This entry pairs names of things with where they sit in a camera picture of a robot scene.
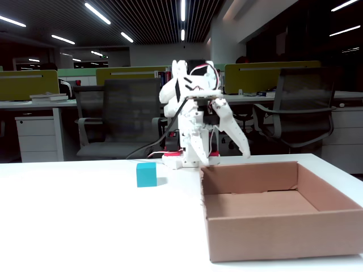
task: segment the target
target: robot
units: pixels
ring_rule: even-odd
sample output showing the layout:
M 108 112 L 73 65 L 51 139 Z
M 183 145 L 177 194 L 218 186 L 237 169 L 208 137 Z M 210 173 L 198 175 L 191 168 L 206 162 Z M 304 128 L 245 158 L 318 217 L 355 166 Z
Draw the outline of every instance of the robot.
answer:
M 194 66 L 195 62 L 189 64 L 188 74 L 187 62 L 173 61 L 172 79 L 159 94 L 160 102 L 166 104 L 165 117 L 175 117 L 179 112 L 178 130 L 167 135 L 163 163 L 172 169 L 218 164 L 218 150 L 212 150 L 215 128 L 225 131 L 243 156 L 249 158 L 248 140 L 218 89 L 220 81 L 213 62 L 200 61 Z

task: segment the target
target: ceiling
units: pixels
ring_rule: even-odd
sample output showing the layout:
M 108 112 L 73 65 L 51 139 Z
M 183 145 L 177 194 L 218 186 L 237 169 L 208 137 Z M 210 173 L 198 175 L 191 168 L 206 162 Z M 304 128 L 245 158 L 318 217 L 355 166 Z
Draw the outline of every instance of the ceiling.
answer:
M 179 43 L 185 29 L 185 41 L 204 42 L 210 21 L 224 0 L 185 0 L 185 22 L 180 19 L 180 0 L 87 0 L 111 25 L 86 6 L 84 0 L 1 0 L 0 16 L 27 27 L 0 20 L 0 32 L 45 42 L 59 47 Z M 63 37 L 75 45 L 51 38 Z

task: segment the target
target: fluorescent light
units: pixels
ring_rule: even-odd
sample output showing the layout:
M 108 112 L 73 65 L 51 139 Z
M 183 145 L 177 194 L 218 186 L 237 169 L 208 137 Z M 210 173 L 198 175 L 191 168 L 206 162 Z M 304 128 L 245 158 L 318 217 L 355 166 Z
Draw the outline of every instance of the fluorescent light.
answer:
M 101 57 L 103 56 L 101 53 L 94 52 L 94 51 L 91 51 L 91 53 L 92 53 L 92 54 L 95 54 L 95 55 L 97 55 L 97 56 L 101 56 Z
M 350 5 L 350 4 L 352 4 L 352 3 L 354 3 L 354 2 L 357 2 L 358 0 L 350 0 L 350 1 L 348 1 L 348 2 L 345 2 L 344 4 L 341 4 L 340 6 L 338 6 L 338 7 L 335 7 L 335 8 L 333 8 L 331 11 L 337 11 L 337 10 L 339 10 L 339 9 L 342 9 L 343 7 L 346 7 L 346 6 L 348 6 L 348 5 Z
M 353 51 L 357 51 L 357 50 L 359 50 L 359 48 L 357 48 L 357 49 L 351 49 L 351 50 L 348 50 L 348 51 L 343 51 L 342 53 L 348 53 L 348 52 L 353 52 Z
M 342 34 L 344 32 L 348 32 L 348 31 L 351 31 L 351 30 L 354 30 L 354 29 L 357 29 L 357 28 L 360 28 L 360 27 L 361 27 L 360 25 L 357 25 L 356 27 L 348 28 L 346 30 L 343 30 L 343 31 L 340 31 L 340 32 L 336 32 L 334 34 L 331 34 L 331 35 L 329 35 L 329 37 L 335 36 L 335 35 L 338 35 L 338 34 Z
M 58 40 L 61 40 L 61 41 L 65 41 L 66 43 L 75 44 L 75 42 L 73 42 L 73 41 L 67 40 L 65 38 L 58 37 L 56 35 L 52 35 L 52 38 L 55 38 L 55 39 L 58 39 Z
M 96 11 L 90 4 L 85 3 L 85 6 L 87 8 L 89 8 L 94 14 L 96 14 L 98 17 L 100 17 L 106 24 L 111 24 L 111 22 L 109 20 L 107 20 L 105 18 L 105 16 L 103 16 L 101 13 L 99 13 L 98 11 Z
M 0 16 L 0 20 L 7 21 L 9 23 L 16 24 L 16 25 L 21 26 L 21 27 L 27 27 L 25 24 L 19 23 L 17 21 L 14 21 L 14 20 L 11 20 L 11 19 L 8 19 L 8 18 L 5 18 L 3 16 Z
M 127 36 L 125 33 L 121 32 L 121 35 L 123 35 L 123 37 L 125 39 L 127 39 L 130 43 L 134 42 L 129 36 Z
M 181 9 L 181 21 L 185 21 L 185 0 L 181 0 L 180 2 L 180 9 Z
M 359 47 L 350 48 L 350 49 L 348 49 L 347 51 L 356 50 L 356 49 L 359 49 Z

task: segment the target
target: blue block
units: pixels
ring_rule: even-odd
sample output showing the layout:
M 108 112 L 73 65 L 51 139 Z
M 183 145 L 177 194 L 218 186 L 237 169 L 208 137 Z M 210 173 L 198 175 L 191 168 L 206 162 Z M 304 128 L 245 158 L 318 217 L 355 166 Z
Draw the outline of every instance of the blue block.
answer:
M 136 166 L 137 187 L 154 187 L 158 185 L 157 164 L 138 163 Z

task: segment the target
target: open cardboard box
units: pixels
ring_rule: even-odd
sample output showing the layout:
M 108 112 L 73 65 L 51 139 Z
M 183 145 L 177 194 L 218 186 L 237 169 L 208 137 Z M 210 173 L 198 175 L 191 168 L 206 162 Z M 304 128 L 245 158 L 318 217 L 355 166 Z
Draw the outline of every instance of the open cardboard box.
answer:
M 363 208 L 296 161 L 202 167 L 201 182 L 212 262 L 363 253 Z

